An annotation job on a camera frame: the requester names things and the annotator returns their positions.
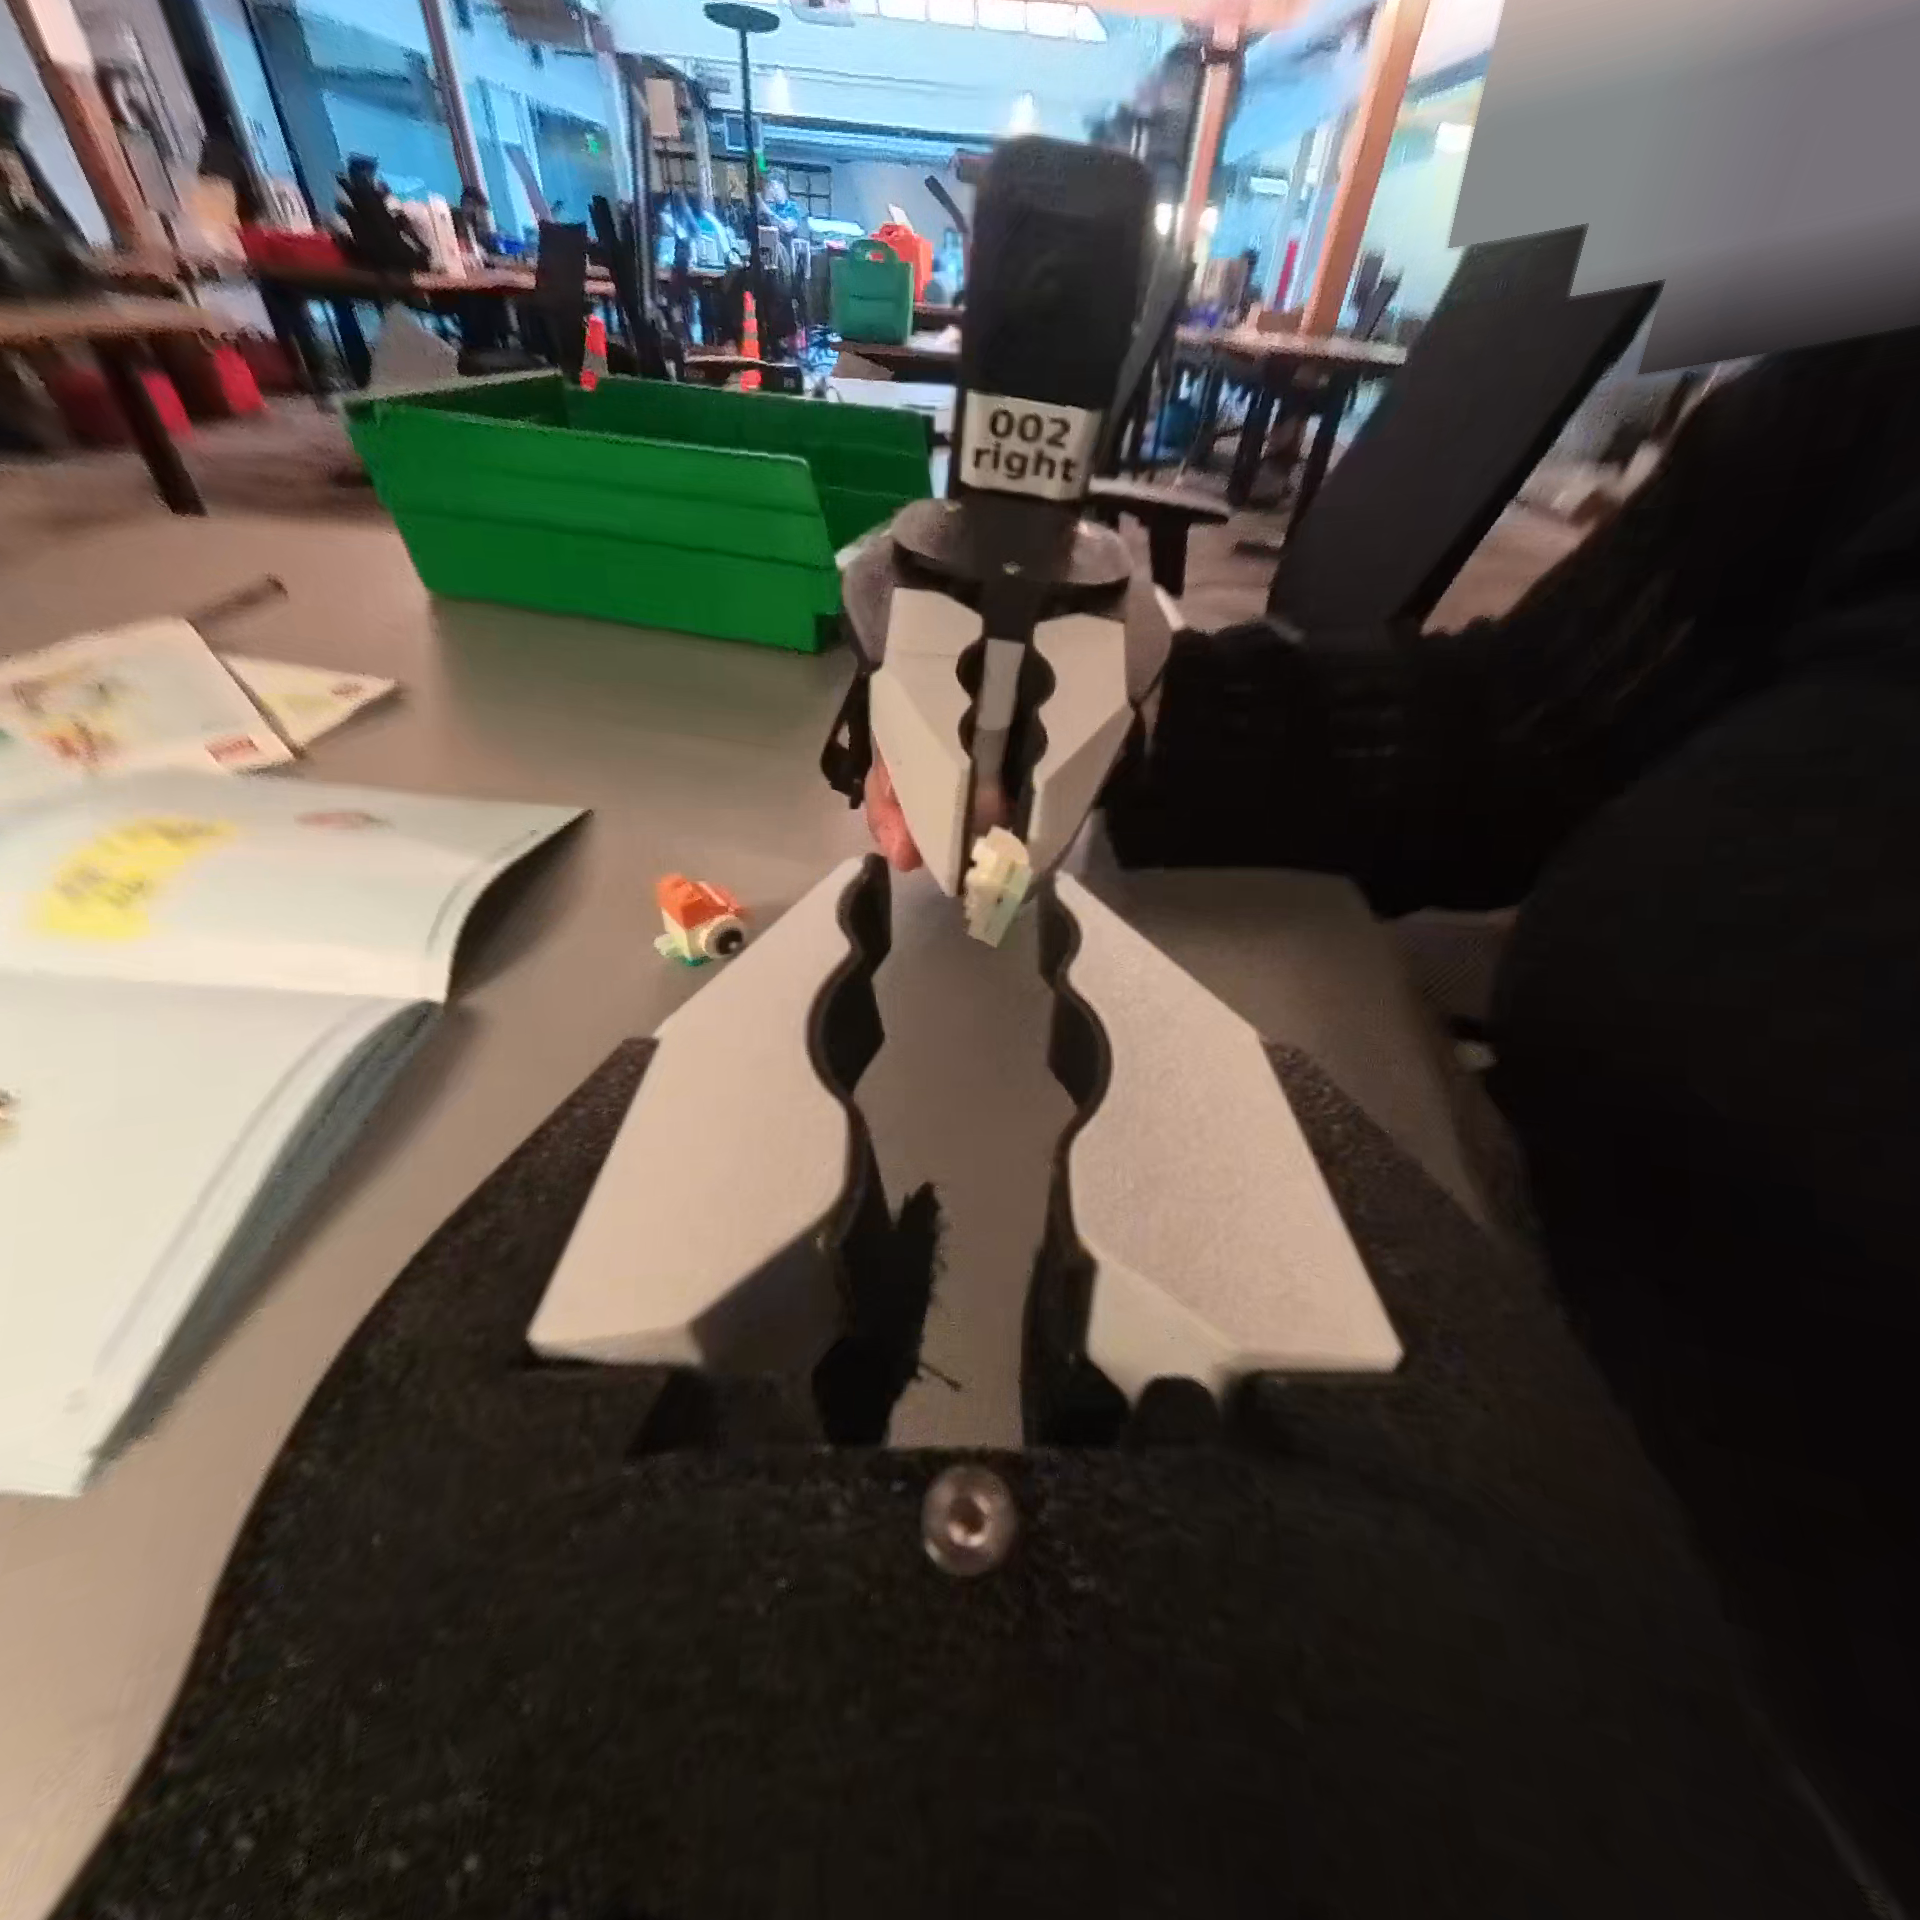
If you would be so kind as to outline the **person's right hand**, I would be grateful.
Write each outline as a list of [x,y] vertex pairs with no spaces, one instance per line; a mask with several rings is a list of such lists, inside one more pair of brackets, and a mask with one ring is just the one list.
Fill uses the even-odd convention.
[[862,818],[870,831],[876,849],[890,869],[896,873],[914,873],[923,869],[923,852],[909,829],[896,784],[878,749],[870,754],[870,766],[862,784]]

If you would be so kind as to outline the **wooden side table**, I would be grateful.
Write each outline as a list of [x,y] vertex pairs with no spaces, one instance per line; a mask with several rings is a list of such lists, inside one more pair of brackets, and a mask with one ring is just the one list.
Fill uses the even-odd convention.
[[226,342],[235,325],[188,301],[146,295],[88,295],[52,301],[2,301],[2,352],[84,350],[128,422],[131,442],[175,516],[204,518],[208,502],[188,469],[174,430],[148,396],[138,357],[156,341]]

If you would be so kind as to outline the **small white leaflet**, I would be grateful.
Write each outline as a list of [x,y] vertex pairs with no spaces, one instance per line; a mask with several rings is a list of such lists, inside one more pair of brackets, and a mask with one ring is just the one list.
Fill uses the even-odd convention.
[[220,650],[235,684],[295,757],[399,693],[392,678]]

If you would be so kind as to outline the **open light blue instruction book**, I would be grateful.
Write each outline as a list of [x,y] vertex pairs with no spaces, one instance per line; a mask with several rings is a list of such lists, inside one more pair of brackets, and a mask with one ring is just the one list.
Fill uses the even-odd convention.
[[128,1442],[440,1016],[470,914],[586,813],[189,772],[4,806],[6,1496]]

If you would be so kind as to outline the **green tote bag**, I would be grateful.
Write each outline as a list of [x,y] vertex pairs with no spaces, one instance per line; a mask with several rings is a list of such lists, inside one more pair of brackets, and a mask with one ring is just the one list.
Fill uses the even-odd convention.
[[904,345],[917,329],[918,264],[876,233],[830,262],[830,330],[846,345]]

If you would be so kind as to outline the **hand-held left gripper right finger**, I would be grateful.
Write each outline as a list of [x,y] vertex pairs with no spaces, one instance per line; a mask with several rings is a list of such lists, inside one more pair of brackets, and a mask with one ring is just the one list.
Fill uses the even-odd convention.
[[1402,1337],[1261,1034],[1076,877],[1043,888],[1039,970],[1071,1110],[1027,1391],[1396,1373]]

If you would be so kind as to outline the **long dark workbench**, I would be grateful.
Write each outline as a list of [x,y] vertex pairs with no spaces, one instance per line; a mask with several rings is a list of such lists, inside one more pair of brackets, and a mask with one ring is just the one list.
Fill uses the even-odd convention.
[[342,268],[261,268],[246,264],[277,330],[283,330],[302,357],[306,372],[318,362],[319,336],[309,317],[311,309],[330,313],[331,341],[350,389],[366,389],[373,372],[373,348],[358,320],[358,309],[387,311],[406,305],[439,313],[462,301],[525,305],[538,295],[538,272],[530,268],[485,268],[470,273],[381,273],[354,264]]

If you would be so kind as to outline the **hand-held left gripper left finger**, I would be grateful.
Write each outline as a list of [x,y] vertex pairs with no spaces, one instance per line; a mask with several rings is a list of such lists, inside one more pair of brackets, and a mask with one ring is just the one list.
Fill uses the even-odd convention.
[[661,1022],[525,1329],[542,1360],[811,1368],[852,1326],[882,1214],[856,1086],[891,873],[840,861]]

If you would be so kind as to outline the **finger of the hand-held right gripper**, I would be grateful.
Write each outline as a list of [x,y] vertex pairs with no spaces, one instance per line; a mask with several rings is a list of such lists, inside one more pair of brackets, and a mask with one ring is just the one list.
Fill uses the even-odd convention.
[[885,758],[923,870],[960,898],[974,840],[1000,823],[1000,784],[965,743],[974,693],[963,658],[980,617],[930,589],[893,589],[880,664],[870,673],[870,749]]
[[1082,831],[1136,717],[1127,634],[1108,614],[1045,617],[1018,713],[1018,839],[1032,881]]

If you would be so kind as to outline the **small colourful instruction booklet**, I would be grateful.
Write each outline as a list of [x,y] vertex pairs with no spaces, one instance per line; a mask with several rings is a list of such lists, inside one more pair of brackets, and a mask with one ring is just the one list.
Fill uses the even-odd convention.
[[183,617],[82,633],[2,661],[6,800],[166,769],[246,775],[295,758]]

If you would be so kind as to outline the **person's black clothed body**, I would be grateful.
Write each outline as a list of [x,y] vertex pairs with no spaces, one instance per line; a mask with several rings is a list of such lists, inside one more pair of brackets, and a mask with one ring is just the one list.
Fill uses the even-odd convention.
[[1494,1086],[1551,1270],[1915,1916],[1915,326],[1714,389],[1510,614]]

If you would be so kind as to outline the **orange and white lego assembly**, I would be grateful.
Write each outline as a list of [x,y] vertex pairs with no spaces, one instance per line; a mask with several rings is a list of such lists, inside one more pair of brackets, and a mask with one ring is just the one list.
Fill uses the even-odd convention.
[[724,962],[750,942],[744,905],[724,887],[683,873],[655,879],[661,958],[688,968]]

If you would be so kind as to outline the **dark table with metal legs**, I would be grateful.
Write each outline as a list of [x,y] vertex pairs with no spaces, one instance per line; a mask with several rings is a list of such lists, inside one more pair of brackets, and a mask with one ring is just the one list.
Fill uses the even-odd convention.
[[1200,424],[1187,462],[1190,469],[1210,460],[1219,396],[1229,385],[1247,396],[1224,488],[1235,512],[1251,505],[1268,431],[1283,416],[1312,424],[1302,474],[1294,488],[1294,509],[1306,512],[1332,465],[1336,430],[1357,391],[1392,380],[1408,360],[1408,350],[1394,342],[1362,341],[1343,330],[1261,329],[1252,321],[1181,325],[1173,342],[1175,362],[1203,374]]

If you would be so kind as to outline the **red crates under table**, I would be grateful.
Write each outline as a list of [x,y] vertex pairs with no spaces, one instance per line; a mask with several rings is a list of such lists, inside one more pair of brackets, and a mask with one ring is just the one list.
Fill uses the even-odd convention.
[[[131,366],[170,434],[188,436],[199,422],[266,416],[269,402],[246,357],[230,342],[166,337],[131,348]],[[128,416],[98,359],[82,350],[42,353],[38,384],[64,430],[88,448],[132,442]]]

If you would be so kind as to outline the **orange pillar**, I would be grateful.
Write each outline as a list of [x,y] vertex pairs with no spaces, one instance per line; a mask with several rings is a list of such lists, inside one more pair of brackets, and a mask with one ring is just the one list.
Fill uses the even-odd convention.
[[1312,337],[1339,330],[1339,314],[1357,268],[1359,239],[1405,100],[1408,76],[1419,53],[1429,9],[1429,1],[1375,5],[1359,93],[1339,148],[1324,244],[1302,303],[1302,334]]

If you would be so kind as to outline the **white lego piece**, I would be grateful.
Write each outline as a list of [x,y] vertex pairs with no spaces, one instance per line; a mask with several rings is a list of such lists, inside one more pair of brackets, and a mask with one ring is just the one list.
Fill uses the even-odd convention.
[[963,887],[968,940],[998,949],[1018,924],[1032,877],[1024,840],[1005,826],[986,829],[974,840]]

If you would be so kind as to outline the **green plastic bin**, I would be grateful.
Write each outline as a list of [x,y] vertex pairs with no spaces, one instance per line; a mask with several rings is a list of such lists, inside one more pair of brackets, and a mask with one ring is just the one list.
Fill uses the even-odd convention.
[[840,550],[930,496],[933,422],[838,397],[546,370],[342,422],[428,593],[788,655],[831,647]]

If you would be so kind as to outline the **person's right forearm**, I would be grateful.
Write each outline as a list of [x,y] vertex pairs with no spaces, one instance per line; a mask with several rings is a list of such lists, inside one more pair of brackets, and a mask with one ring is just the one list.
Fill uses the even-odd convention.
[[1102,796],[1124,870],[1292,870],[1374,911],[1517,905],[1684,730],[1660,664],[1559,618],[1181,640]]

